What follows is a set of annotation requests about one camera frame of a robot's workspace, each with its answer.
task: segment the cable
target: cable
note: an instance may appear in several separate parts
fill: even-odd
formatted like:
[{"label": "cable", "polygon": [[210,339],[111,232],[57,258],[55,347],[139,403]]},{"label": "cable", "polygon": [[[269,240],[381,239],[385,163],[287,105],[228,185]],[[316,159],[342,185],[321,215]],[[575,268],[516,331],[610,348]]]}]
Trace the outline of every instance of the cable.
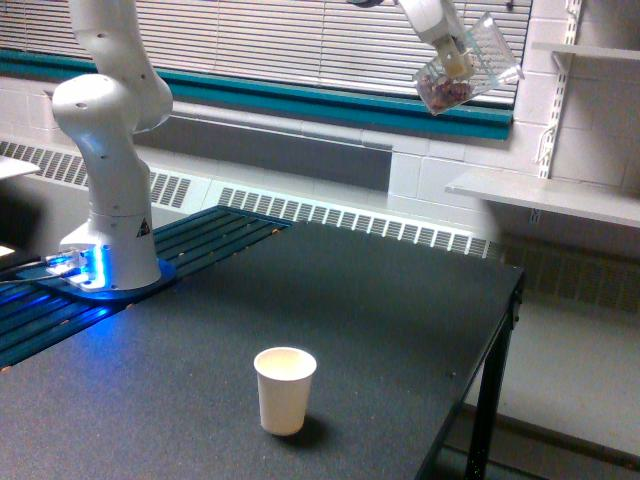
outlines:
[{"label": "cable", "polygon": [[41,282],[43,280],[53,280],[54,278],[62,278],[67,276],[69,276],[68,273],[60,273],[58,275],[47,275],[45,277],[25,278],[19,280],[4,280],[0,282],[0,285],[19,285],[21,283]]},{"label": "cable", "polygon": [[24,265],[18,265],[17,267],[7,268],[6,270],[2,270],[0,272],[0,277],[6,277],[9,274],[18,273],[22,270],[26,270],[27,268],[41,267],[46,264],[47,262],[45,262],[44,260],[37,260],[35,262],[25,263]]}]

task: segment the radiator vent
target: radiator vent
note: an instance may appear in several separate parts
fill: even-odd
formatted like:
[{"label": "radiator vent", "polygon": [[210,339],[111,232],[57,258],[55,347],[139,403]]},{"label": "radiator vent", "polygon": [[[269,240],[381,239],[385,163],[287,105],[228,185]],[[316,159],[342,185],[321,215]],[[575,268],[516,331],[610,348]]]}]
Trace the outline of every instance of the radiator vent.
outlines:
[{"label": "radiator vent", "polygon": [[478,238],[472,232],[449,229],[426,222],[410,222],[392,215],[372,215],[372,212],[355,208],[342,208],[324,202],[301,197],[278,195],[257,189],[218,183],[218,205],[240,208],[253,213],[295,221],[316,222],[338,228],[358,230],[381,237],[441,248],[481,258],[500,252],[493,242]]},{"label": "radiator vent", "polygon": [[[87,188],[89,178],[82,157],[66,152],[38,148],[13,142],[0,142],[0,155],[33,163],[40,168],[34,175],[43,180]],[[192,185],[192,178],[176,172],[151,171],[151,203],[182,210]]]},{"label": "radiator vent", "polygon": [[528,291],[638,313],[640,266],[635,263],[528,242],[506,244],[504,260],[525,268]]},{"label": "radiator vent", "polygon": [[[639,311],[640,267],[635,264],[610,262],[549,245],[520,244],[515,240],[496,243],[470,231],[259,189],[250,191],[240,185],[219,183],[217,188],[220,205],[290,221],[311,221],[358,230],[478,258],[506,261],[525,268],[528,292],[535,291],[632,314]],[[244,202],[236,201],[244,198],[247,199]]]}]

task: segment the white shelf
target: white shelf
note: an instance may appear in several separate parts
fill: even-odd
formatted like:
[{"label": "white shelf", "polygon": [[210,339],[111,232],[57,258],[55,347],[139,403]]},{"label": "white shelf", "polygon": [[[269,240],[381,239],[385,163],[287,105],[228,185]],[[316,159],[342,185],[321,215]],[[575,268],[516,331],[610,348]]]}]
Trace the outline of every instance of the white shelf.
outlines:
[{"label": "white shelf", "polygon": [[493,202],[640,227],[640,196],[584,183],[548,180],[495,170],[471,170],[446,186]]},{"label": "white shelf", "polygon": [[0,180],[35,173],[39,170],[40,169],[32,163],[0,155]]},{"label": "white shelf", "polygon": [[547,50],[549,52],[578,55],[580,57],[640,61],[640,50],[621,50],[618,48],[592,47],[589,45],[565,45],[562,43],[547,42],[533,42],[532,47],[536,50]]}]

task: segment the clear plastic container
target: clear plastic container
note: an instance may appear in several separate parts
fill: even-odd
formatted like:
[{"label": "clear plastic container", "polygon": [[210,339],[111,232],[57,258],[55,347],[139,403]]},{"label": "clear plastic container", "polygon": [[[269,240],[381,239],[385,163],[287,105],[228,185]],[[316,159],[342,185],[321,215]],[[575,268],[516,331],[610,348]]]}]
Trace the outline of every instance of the clear plastic container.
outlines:
[{"label": "clear plastic container", "polygon": [[463,45],[464,61],[470,67],[464,75],[448,76],[441,59],[435,57],[413,77],[420,98],[433,115],[524,78],[518,61],[489,13],[465,32]]}]

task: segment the table leg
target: table leg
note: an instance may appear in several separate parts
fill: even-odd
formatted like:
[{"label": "table leg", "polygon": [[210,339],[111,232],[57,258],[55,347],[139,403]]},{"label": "table leg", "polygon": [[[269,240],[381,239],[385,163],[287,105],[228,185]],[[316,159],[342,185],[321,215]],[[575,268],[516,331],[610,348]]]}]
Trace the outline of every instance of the table leg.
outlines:
[{"label": "table leg", "polygon": [[467,470],[464,474],[465,480],[484,479],[512,329],[513,319],[509,318],[504,322],[498,338],[484,362],[471,448],[469,449]]}]

